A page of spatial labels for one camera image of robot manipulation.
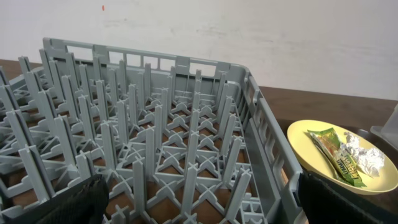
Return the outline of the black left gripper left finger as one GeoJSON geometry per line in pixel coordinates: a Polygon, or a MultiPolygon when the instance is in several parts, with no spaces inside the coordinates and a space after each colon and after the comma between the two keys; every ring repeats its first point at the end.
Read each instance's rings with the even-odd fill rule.
{"type": "Polygon", "coordinates": [[[101,174],[95,174],[60,195],[51,198],[7,223],[71,224],[101,223],[109,203],[108,185],[101,174]]]}

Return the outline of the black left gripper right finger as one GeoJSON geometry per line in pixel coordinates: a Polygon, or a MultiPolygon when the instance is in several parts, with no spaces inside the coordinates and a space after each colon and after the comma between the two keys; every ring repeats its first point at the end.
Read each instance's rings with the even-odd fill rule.
{"type": "Polygon", "coordinates": [[[313,171],[303,171],[298,200],[310,223],[397,223],[397,215],[313,171]]]}

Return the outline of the green snack wrapper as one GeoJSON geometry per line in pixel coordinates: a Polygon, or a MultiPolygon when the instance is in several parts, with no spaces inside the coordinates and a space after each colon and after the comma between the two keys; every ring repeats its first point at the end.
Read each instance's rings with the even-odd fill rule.
{"type": "Polygon", "coordinates": [[[354,187],[365,187],[356,168],[353,157],[342,147],[336,131],[329,128],[323,131],[311,131],[308,133],[314,145],[326,156],[332,164],[338,180],[354,187]]]}

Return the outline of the white tissue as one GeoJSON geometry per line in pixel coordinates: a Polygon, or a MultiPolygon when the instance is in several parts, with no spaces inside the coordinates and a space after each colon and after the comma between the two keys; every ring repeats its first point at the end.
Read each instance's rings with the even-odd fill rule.
{"type": "Polygon", "coordinates": [[[370,177],[379,177],[380,170],[384,167],[384,154],[375,147],[365,149],[361,147],[359,137],[344,132],[346,144],[343,148],[352,156],[356,165],[370,177]]]}

